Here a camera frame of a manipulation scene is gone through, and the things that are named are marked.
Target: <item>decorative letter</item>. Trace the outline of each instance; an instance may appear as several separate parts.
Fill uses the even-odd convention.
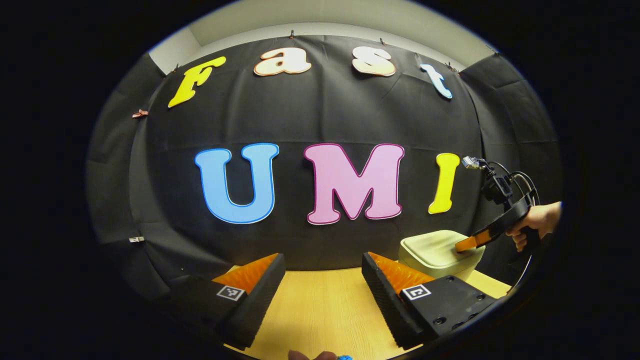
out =
[[[396,67],[390,61],[391,55],[382,49],[359,46],[353,49],[353,67],[365,74],[391,76],[396,73]]]
[[[266,60],[253,67],[253,72],[260,76],[275,75],[283,71],[287,74],[300,74],[311,69],[311,64],[307,62],[307,52],[297,47],[267,51],[260,58]]]
[[[184,73],[184,79],[182,79],[180,87],[178,87],[178,92],[176,92],[173,99],[169,101],[169,107],[171,108],[192,98],[196,94],[193,90],[193,83],[196,83],[198,86],[204,84],[204,82],[209,79],[209,75],[211,75],[211,67],[219,67],[224,64],[226,60],[226,57],[220,56],[217,59],[207,61],[204,64],[187,70]]]
[[[307,220],[314,225],[340,220],[340,213],[333,209],[334,192],[352,220],[360,214],[370,192],[373,194],[371,206],[365,211],[367,218],[398,216],[402,212],[397,201],[398,170],[403,156],[404,149],[399,145],[377,145],[358,175],[340,145],[321,143],[307,147],[305,158],[314,164],[316,178],[316,204]]]
[[[273,143],[255,143],[242,149],[242,157],[251,162],[253,176],[253,201],[247,205],[229,199],[225,164],[231,160],[231,152],[213,149],[197,154],[195,162],[202,173],[202,192],[209,211],[231,224],[251,224],[269,216],[275,203],[271,160],[279,151]]]
[[[455,154],[439,154],[436,162],[440,167],[440,178],[436,198],[429,205],[429,214],[444,213],[451,209],[451,190],[453,189],[453,177],[456,175],[456,167],[460,164],[460,158]]]
[[[444,84],[442,83],[444,81],[444,78],[439,72],[436,71],[436,69],[433,68],[433,66],[429,64],[422,64],[420,65],[420,68],[426,71],[427,74],[429,74],[433,86],[435,86],[435,88],[440,92],[442,96],[446,97],[447,99],[451,99],[453,97],[449,89],[444,87]]]

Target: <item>wooden table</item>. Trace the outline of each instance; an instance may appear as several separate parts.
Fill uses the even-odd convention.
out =
[[[510,289],[475,270],[467,282],[495,298]],[[252,346],[242,353],[286,360],[290,349],[311,359],[327,350],[354,360],[384,360],[413,350],[396,345],[359,267],[286,271]]]

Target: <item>letter m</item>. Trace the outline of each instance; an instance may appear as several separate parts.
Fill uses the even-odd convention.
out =
[[[399,145],[377,145],[369,155],[362,173],[358,175],[344,149],[334,143],[311,145],[305,158],[314,164],[316,203],[307,220],[314,225],[332,224],[340,220],[333,208],[333,193],[338,196],[349,219],[360,214],[371,195],[371,206],[365,211],[370,219],[398,216],[398,173],[404,149]]]

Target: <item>human hand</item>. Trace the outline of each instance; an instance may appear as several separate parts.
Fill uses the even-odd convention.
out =
[[[538,230],[538,236],[542,239],[546,234],[553,233],[558,221],[560,221],[561,212],[562,202],[533,206],[527,215],[515,223],[505,234],[513,237],[518,252],[521,252],[527,245],[527,235],[521,233],[520,230],[525,226]]]
[[[288,360],[309,360],[309,358],[299,351],[289,350]],[[323,351],[320,355],[316,356],[314,360],[337,360],[338,355],[330,351]]]

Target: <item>blue object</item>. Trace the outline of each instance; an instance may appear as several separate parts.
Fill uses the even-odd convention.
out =
[[[234,204],[229,199],[225,164],[231,160],[227,149],[212,149],[198,153],[195,163],[202,174],[202,192],[209,211],[218,219],[232,224],[251,224],[271,213],[275,203],[271,160],[280,152],[273,143],[254,143],[242,149],[242,157],[251,163],[253,201]]]
[[[451,99],[453,97],[451,91],[444,87],[444,84],[442,83],[444,81],[444,78],[439,72],[436,71],[436,69],[433,68],[433,66],[429,64],[422,64],[420,65],[420,68],[426,71],[427,74],[429,74],[429,78],[431,78],[433,86],[435,86],[436,90],[438,90],[438,92],[440,92],[442,96],[446,97],[447,99]]]

